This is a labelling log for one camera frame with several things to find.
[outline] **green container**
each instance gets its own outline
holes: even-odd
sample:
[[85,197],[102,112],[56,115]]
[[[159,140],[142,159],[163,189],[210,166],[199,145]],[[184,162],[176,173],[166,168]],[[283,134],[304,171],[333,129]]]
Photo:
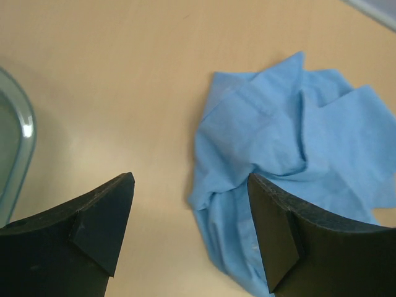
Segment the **green container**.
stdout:
[[9,223],[36,144],[33,108],[0,67],[0,228]]

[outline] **cloth fold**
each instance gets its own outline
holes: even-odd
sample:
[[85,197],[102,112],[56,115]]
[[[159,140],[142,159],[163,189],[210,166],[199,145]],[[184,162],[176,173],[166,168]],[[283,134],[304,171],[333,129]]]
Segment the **cloth fold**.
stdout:
[[396,207],[394,116],[371,87],[354,89],[338,71],[303,66],[297,53],[258,73],[215,73],[196,132],[189,202],[209,256],[258,297],[270,295],[250,173],[362,222],[377,223],[373,207]]

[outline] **blue cloth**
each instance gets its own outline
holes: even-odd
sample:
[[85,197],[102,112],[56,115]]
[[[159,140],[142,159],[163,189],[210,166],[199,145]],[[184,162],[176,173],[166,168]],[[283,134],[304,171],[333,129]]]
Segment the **blue cloth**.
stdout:
[[297,53],[259,73],[216,73],[196,133],[189,201],[209,256],[259,297],[270,295],[249,173],[362,222],[377,223],[373,207],[396,207],[394,116],[371,87],[303,64]]

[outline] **table surface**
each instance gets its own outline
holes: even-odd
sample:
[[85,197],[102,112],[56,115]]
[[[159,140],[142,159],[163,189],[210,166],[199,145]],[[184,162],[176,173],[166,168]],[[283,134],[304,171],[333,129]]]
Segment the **table surface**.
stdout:
[[[307,69],[371,84],[396,112],[396,34],[337,0],[2,0],[0,65],[37,114],[14,220],[131,171],[136,192],[106,297],[249,296],[208,260],[188,204],[214,71]],[[377,212],[396,225],[395,210]]]

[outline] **towel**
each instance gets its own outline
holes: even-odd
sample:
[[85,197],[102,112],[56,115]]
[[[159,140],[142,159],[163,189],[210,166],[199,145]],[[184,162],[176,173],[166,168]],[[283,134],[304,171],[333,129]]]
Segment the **towel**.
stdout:
[[214,75],[195,138],[189,202],[212,262],[254,296],[270,296],[247,178],[347,218],[377,224],[396,207],[396,120],[369,86],[304,70],[297,53],[258,73]]

